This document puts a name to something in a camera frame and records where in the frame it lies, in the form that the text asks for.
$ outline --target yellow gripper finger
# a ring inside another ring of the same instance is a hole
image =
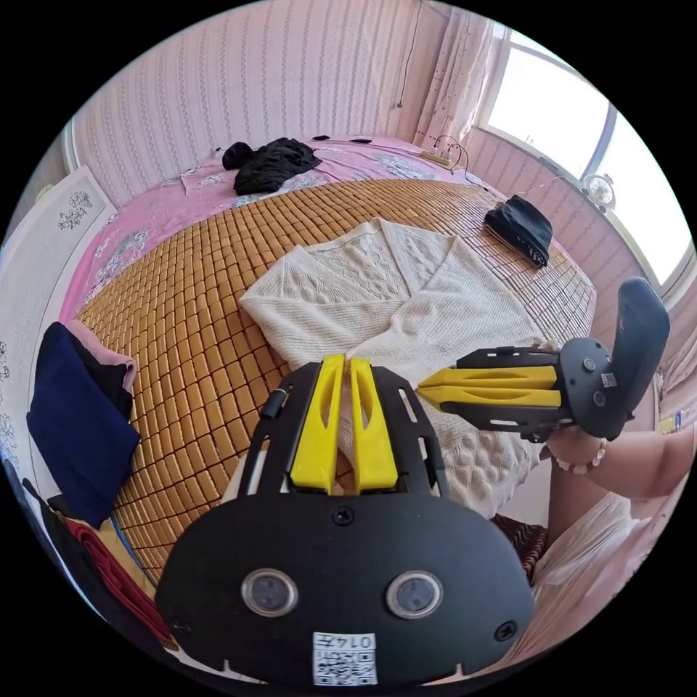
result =
[[[290,479],[302,489],[334,490],[343,356],[326,356],[319,369]]]
[[[349,368],[356,493],[393,489],[397,467],[370,362],[352,358]]]
[[[553,366],[521,368],[445,368],[417,388],[432,407],[441,404],[487,404],[499,407],[559,407],[561,393]]]

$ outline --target person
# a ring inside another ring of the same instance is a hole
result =
[[[611,443],[578,426],[556,431],[547,547],[532,577],[533,619],[495,672],[553,648],[582,629],[625,586],[664,530],[697,452],[697,423],[669,435],[624,432]],[[632,516],[632,501],[655,501]]]

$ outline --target hand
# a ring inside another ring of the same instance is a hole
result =
[[[589,436],[580,426],[560,428],[545,444],[557,460],[570,465],[587,465],[600,449],[600,439]]]

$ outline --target black handle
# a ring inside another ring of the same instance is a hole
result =
[[[643,278],[629,278],[617,293],[612,373],[621,405],[632,414],[648,389],[666,348],[670,319],[661,299]]]

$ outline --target white knit sweater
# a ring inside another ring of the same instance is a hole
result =
[[[530,346],[541,336],[520,300],[459,237],[379,219],[332,242],[296,247],[241,303],[293,370],[345,354],[412,386],[475,349]],[[493,516],[539,462],[540,447],[422,404],[452,498]],[[353,462],[348,386],[339,447]]]

